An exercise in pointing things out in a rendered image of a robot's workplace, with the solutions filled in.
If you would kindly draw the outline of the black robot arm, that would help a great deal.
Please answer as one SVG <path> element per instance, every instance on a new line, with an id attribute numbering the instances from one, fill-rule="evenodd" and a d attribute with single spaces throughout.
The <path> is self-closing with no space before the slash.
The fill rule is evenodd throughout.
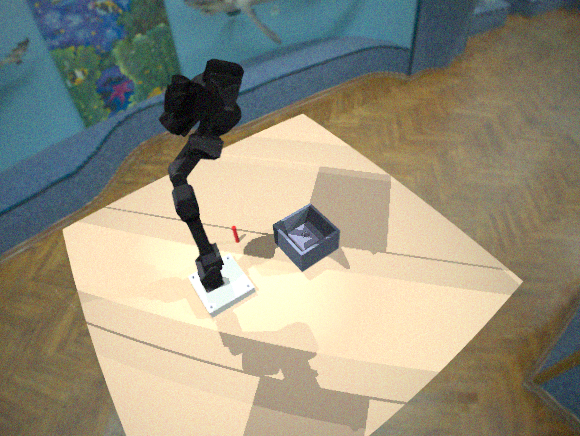
<path id="1" fill-rule="evenodd" d="M 162 126 L 170 133 L 185 137 L 198 122 L 193 120 L 193 114 L 197 97 L 205 91 L 201 85 L 201 83 L 206 83 L 202 81 L 204 73 L 205 71 L 196 75 L 192 80 L 183 75 L 172 75 L 171 85 L 168 85 L 164 94 L 165 112 L 159 117 Z M 194 115 L 194 119 L 201 119 L 201 116 Z M 234 111 L 226 112 L 223 123 L 213 124 L 211 135 L 220 137 L 227 134 L 239 123 L 241 117 L 241 109 L 235 103 Z M 199 205 L 194 188 L 188 184 L 186 179 L 201 160 L 189 158 L 186 154 L 186 146 L 187 143 L 168 168 L 169 179 L 174 187 L 172 199 L 176 213 L 188 225 L 198 248 L 199 255 L 195 264 L 199 280 L 206 292 L 211 293 L 225 284 L 220 272 L 224 262 L 216 243 L 210 244 L 200 220 Z"/>

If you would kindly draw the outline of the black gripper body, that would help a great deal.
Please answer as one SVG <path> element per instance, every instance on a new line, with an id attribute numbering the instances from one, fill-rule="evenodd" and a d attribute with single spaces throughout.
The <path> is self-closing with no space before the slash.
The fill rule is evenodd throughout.
<path id="1" fill-rule="evenodd" d="M 207 76 L 210 73 L 229 75 L 236 78 L 240 77 L 242 79 L 244 70 L 239 64 L 235 62 L 231 63 L 213 58 L 207 61 L 205 73 L 202 78 L 203 82 L 207 81 Z M 223 123 L 227 111 L 222 107 L 222 105 L 219 103 L 220 101 L 212 92 L 209 92 L 206 89 L 204 90 L 204 93 L 200 93 L 197 97 L 197 103 L 195 105 L 194 112 L 194 114 L 197 114 L 197 116 L 201 116 L 201 119 L 194 119 L 195 115 L 193 114 L 193 120 L 200 121 L 198 133 L 191 134 L 189 136 L 186 146 L 186 154 L 189 158 L 192 159 L 216 160 L 217 157 L 213 158 L 209 154 L 200 154 L 190 151 L 192 137 L 208 140 L 221 140 L 220 137 L 218 138 L 214 135 L 211 135 L 211 130 L 213 124 Z"/>

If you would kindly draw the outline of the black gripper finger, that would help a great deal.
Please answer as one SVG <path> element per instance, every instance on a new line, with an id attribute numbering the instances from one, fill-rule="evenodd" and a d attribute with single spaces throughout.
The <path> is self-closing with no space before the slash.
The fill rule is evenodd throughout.
<path id="1" fill-rule="evenodd" d="M 208 140 L 193 138 L 191 141 L 190 151 L 200 154 L 209 154 L 213 158 L 220 158 L 223 150 L 223 140 Z"/>
<path id="2" fill-rule="evenodd" d="M 241 83 L 240 77 L 210 73 L 207 76 L 205 89 L 218 98 L 226 111 L 233 112 Z"/>

